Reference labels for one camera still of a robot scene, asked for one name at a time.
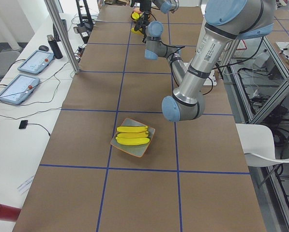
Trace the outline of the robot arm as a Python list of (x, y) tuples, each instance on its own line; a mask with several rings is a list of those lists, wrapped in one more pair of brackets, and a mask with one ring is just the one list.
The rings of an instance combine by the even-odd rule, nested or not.
[(175, 12), (179, 8), (178, 0), (137, 0), (142, 12), (150, 12), (152, 5), (155, 5), (162, 13)]
[(146, 27), (145, 58), (166, 58), (178, 87), (162, 101), (164, 117), (172, 122), (193, 120), (205, 109), (201, 88), (226, 45), (236, 39), (268, 35), (273, 30), (274, 0), (210, 0), (205, 8), (203, 37), (195, 56), (185, 66), (178, 48), (161, 41), (163, 24), (153, 21)]

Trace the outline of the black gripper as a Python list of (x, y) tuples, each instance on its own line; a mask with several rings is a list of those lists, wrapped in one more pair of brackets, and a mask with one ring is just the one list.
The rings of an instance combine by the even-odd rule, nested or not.
[(152, 1), (151, 0), (140, 0), (140, 11), (142, 13), (150, 13), (151, 7), (152, 7)]

